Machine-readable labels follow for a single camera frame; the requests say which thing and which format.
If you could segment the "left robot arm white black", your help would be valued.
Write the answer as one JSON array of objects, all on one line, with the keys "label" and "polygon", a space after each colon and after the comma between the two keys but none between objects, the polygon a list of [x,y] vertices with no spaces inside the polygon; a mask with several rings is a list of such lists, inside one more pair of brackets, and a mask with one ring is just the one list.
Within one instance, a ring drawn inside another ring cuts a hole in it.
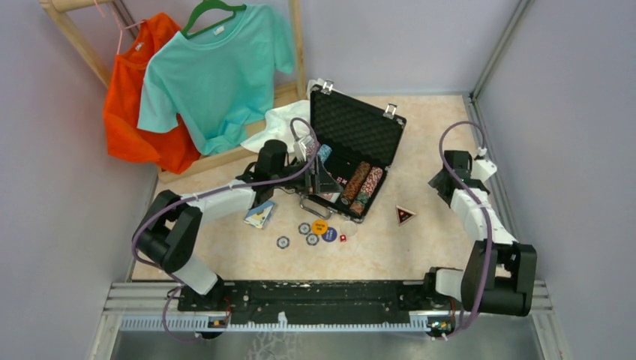
[{"label": "left robot arm white black", "polygon": [[269,200],[275,189],[297,194],[337,193],[343,190],[312,154],[287,163],[287,145],[268,140],[257,160],[223,187],[202,193],[178,195],[160,192],[133,235],[134,256],[163,270],[189,287],[198,304],[218,309],[225,299],[222,279],[194,254],[200,226],[233,213],[246,213]]}]

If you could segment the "black poker set case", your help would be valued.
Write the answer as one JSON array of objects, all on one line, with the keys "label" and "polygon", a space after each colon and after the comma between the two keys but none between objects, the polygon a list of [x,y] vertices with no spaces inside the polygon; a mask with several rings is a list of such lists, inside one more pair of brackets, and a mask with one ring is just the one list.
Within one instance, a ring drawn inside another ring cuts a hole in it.
[{"label": "black poker set case", "polygon": [[396,113],[393,103],[379,108],[334,90],[331,82],[313,85],[309,90],[310,124],[320,145],[327,144],[332,153],[324,167],[340,185],[340,197],[357,166],[366,161],[384,173],[361,215],[344,205],[318,194],[300,196],[301,209],[328,220],[333,214],[362,223],[377,198],[391,169],[407,120]]}]

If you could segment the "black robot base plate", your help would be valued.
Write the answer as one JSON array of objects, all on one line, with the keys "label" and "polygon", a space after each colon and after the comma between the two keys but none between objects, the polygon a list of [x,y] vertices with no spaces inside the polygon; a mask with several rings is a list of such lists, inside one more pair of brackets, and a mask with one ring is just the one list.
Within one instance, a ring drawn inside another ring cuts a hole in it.
[{"label": "black robot base plate", "polygon": [[219,311],[233,325],[274,324],[279,314],[291,325],[401,325],[412,312],[460,309],[430,280],[227,280],[207,295],[185,287],[178,296],[179,311]]}]

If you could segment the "red playing card deck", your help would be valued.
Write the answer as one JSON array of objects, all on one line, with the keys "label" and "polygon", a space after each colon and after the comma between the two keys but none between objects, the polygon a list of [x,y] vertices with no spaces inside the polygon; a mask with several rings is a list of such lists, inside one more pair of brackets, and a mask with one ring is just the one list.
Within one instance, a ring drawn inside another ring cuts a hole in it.
[{"label": "red playing card deck", "polygon": [[341,193],[319,193],[318,196],[331,203],[335,203],[340,197]]}]

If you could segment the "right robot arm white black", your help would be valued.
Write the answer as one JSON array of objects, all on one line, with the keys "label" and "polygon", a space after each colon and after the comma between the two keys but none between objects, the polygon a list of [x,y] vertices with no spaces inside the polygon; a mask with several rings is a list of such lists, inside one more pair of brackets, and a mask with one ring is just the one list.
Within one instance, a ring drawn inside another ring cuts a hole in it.
[{"label": "right robot arm white black", "polygon": [[496,170],[482,156],[442,152],[442,169],[429,185],[474,243],[464,269],[431,270],[433,281],[422,289],[429,308],[441,309],[453,298],[481,313],[525,317],[530,312],[538,254],[532,245],[520,243],[497,217],[484,184]]}]

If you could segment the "red black triangular card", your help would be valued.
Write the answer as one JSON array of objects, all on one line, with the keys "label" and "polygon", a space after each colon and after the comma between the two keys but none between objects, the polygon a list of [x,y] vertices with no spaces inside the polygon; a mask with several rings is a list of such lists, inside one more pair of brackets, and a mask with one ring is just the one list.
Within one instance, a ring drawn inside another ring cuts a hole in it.
[{"label": "red black triangular card", "polygon": [[397,214],[397,222],[400,227],[403,226],[406,222],[412,220],[417,215],[416,212],[399,205],[396,205],[395,208]]}]

